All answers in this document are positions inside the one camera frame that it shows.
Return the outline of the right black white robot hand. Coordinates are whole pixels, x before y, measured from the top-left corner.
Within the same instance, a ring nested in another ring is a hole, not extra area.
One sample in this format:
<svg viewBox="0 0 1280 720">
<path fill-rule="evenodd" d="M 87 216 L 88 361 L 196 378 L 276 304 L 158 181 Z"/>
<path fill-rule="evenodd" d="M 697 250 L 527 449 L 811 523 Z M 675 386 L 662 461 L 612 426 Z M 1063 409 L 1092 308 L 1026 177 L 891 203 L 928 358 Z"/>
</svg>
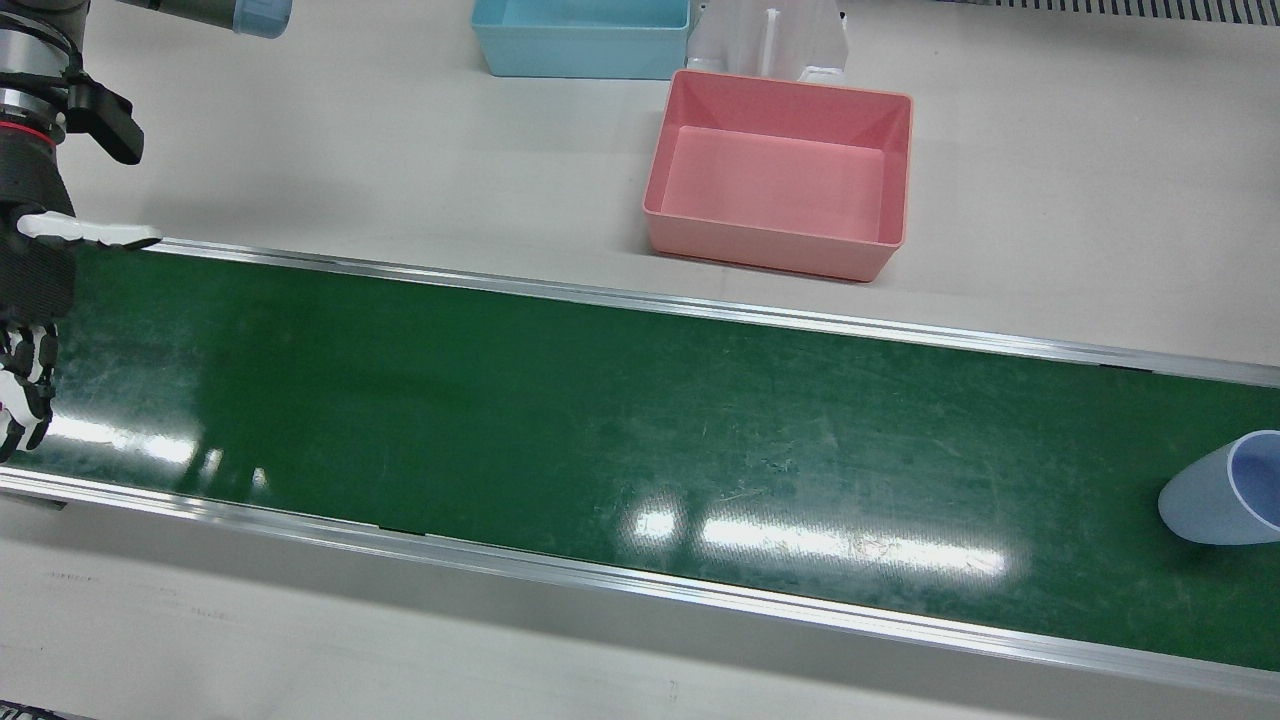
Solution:
<svg viewBox="0 0 1280 720">
<path fill-rule="evenodd" d="M 40 446 L 52 421 L 58 322 L 76 301 L 82 249 L 136 251 L 160 234 L 148 225 L 74 215 L 50 137 L 3 122 L 3 460 Z"/>
</svg>

